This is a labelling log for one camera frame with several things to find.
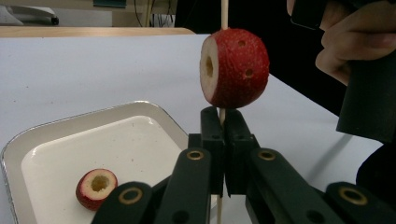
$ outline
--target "cored apple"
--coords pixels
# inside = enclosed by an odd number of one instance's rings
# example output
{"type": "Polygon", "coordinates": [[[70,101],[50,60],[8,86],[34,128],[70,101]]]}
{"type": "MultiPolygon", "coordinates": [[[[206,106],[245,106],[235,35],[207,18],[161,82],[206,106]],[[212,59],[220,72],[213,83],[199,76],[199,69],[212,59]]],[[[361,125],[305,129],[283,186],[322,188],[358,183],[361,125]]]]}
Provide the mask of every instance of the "cored apple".
{"type": "Polygon", "coordinates": [[[97,211],[118,184],[118,179],[111,171],[94,169],[79,180],[76,187],[76,196],[82,206],[97,211]]]}
{"type": "Polygon", "coordinates": [[[201,88],[219,108],[249,105],[265,90],[269,58],[262,40],[244,29],[226,29],[207,37],[200,61],[201,88]]]}

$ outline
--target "apple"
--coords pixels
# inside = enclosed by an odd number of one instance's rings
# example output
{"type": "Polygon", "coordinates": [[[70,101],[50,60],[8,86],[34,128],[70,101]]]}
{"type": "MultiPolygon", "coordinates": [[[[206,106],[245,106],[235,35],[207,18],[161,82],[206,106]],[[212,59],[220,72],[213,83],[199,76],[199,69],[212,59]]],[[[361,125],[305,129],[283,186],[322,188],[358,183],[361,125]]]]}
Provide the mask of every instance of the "apple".
{"type": "Polygon", "coordinates": [[[94,169],[78,181],[76,196],[82,206],[97,211],[118,184],[118,179],[111,171],[94,169]]]}
{"type": "Polygon", "coordinates": [[[229,28],[207,37],[202,45],[200,81],[205,99],[219,108],[249,105],[265,90],[269,58],[253,33],[229,28]]]}

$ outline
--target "square plate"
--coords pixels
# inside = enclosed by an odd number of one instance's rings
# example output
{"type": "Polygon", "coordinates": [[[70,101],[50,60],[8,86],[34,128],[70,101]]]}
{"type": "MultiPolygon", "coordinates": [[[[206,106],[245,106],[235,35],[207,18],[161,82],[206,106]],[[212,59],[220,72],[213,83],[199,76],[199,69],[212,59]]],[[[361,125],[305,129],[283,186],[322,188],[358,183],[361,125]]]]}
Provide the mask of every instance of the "square plate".
{"type": "Polygon", "coordinates": [[[91,223],[75,195],[88,171],[107,168],[119,184],[168,177],[188,135],[159,106],[133,102],[62,119],[14,137],[2,168],[16,223],[91,223]]]}

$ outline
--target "dark sleeve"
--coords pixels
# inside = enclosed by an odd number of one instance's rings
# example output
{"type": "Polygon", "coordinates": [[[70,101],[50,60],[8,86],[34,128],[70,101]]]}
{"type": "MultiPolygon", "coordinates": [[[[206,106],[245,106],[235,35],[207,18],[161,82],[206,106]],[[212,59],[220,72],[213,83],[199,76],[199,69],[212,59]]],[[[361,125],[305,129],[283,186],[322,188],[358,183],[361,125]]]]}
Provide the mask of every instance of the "dark sleeve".
{"type": "MultiPolygon", "coordinates": [[[[229,26],[262,38],[270,73],[317,104],[339,115],[346,87],[315,67],[322,31],[290,22],[285,0],[230,0],[229,26]]],[[[197,34],[220,29],[220,1],[178,0],[176,27],[197,34]]]]}

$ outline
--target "wooden stick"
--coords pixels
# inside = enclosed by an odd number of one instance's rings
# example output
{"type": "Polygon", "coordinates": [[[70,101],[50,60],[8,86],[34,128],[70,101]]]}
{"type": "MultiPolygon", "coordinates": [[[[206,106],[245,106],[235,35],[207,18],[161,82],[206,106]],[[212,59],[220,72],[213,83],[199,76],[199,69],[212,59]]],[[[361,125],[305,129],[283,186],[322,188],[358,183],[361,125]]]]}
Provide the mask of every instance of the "wooden stick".
{"type": "MultiPolygon", "coordinates": [[[[221,29],[227,30],[228,29],[228,0],[221,0],[221,29]]],[[[219,109],[219,120],[220,125],[224,127],[224,120],[225,120],[225,108],[219,109]]],[[[222,213],[222,197],[218,195],[217,197],[218,203],[218,224],[221,224],[221,213],[222,213]]]]}
{"type": "MultiPolygon", "coordinates": [[[[219,120],[220,120],[221,128],[224,129],[225,108],[220,108],[219,109],[219,120]]],[[[218,197],[217,197],[217,203],[218,203],[218,220],[217,220],[217,223],[221,224],[222,197],[220,197],[220,195],[218,195],[218,197]]]]}
{"type": "Polygon", "coordinates": [[[221,0],[221,29],[228,29],[228,0],[221,0]]]}

